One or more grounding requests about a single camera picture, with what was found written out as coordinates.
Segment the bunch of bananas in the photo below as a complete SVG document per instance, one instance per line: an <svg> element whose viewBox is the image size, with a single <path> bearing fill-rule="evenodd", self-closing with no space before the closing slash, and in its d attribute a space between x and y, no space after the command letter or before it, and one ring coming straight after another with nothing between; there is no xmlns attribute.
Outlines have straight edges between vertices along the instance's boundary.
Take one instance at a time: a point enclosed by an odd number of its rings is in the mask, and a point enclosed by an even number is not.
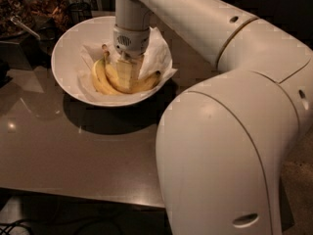
<svg viewBox="0 0 313 235"><path fill-rule="evenodd" d="M106 95L132 94L153 89L161 79L161 73L155 71L140 79L132 79L131 86L123 86L117 70L109 62L110 52L103 46L104 57L96 61L91 69L92 83L95 89ZM131 64L119 61L124 67L131 69Z"/></svg>

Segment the robotic hand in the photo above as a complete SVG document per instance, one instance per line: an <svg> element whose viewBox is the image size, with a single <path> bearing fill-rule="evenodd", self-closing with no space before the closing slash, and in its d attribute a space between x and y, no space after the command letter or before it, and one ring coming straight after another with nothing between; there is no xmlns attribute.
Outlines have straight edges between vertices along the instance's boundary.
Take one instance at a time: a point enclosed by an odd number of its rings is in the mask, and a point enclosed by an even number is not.
<svg viewBox="0 0 313 235"><path fill-rule="evenodd" d="M282 162L313 120L312 51L219 0L138 1L140 24L129 27L120 20L134 12L117 0L117 49L134 33L140 44L121 52L144 52L145 4L223 71L179 95L159 123L156 163L173 234L282 234Z"/></svg>

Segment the yellow banana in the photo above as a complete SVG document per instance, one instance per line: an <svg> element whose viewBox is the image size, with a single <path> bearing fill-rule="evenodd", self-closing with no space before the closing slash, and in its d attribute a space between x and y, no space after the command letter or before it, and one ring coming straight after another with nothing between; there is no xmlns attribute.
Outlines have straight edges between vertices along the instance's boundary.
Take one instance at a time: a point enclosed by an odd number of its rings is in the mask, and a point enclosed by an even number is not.
<svg viewBox="0 0 313 235"><path fill-rule="evenodd" d="M93 68L91 69L92 83L95 89L103 94L107 95L119 95L122 94L116 89L114 89L108 82L105 72L106 60L102 58L95 62Z"/></svg>
<svg viewBox="0 0 313 235"><path fill-rule="evenodd" d="M161 73L155 71L145 77L133 80L132 86L130 88L125 88L120 85L117 70L111 64L106 63L105 73L112 87L120 92L128 94L151 90L157 86L161 79Z"/></svg>

